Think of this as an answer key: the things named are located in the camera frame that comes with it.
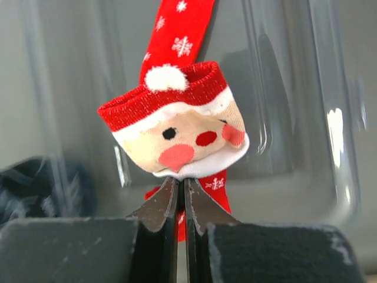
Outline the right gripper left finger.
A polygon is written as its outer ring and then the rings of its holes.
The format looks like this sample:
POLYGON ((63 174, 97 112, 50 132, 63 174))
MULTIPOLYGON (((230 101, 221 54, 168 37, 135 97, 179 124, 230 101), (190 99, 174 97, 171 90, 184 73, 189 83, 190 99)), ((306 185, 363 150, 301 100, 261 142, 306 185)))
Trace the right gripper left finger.
POLYGON ((128 215, 138 220, 129 282, 176 282, 179 181, 165 179, 159 190, 128 215))

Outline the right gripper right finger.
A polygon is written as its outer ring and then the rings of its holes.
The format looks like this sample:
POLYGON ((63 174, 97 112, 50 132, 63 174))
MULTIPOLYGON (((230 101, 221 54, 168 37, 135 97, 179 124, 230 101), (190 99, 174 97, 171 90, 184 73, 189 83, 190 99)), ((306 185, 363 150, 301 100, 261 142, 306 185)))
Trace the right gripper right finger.
POLYGON ((210 282, 207 224, 239 224, 222 208, 197 179, 184 180, 186 214, 186 263, 188 282, 210 282))

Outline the red santa sock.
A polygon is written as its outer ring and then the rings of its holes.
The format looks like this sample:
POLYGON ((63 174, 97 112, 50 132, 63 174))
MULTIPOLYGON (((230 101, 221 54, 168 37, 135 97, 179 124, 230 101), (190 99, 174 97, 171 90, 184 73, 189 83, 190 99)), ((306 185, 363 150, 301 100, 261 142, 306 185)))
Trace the red santa sock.
POLYGON ((156 177, 196 178, 230 212, 226 170, 250 140, 218 63, 197 62, 214 6, 162 1, 138 86, 98 114, 138 167, 156 177))

